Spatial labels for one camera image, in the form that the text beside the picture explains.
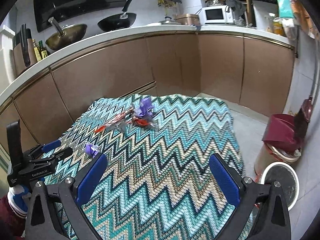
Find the left blue white gloved hand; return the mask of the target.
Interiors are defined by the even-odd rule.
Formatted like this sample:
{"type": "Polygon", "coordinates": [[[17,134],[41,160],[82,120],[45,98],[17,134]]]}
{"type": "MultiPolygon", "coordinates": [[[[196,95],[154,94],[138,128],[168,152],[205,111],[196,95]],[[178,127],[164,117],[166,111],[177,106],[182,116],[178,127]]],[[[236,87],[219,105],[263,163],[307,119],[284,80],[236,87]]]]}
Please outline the left blue white gloved hand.
{"type": "Polygon", "coordinates": [[[20,218],[25,218],[28,213],[28,205],[25,203],[24,197],[29,194],[29,189],[24,185],[16,185],[9,187],[7,193],[8,203],[13,212],[20,218]]]}

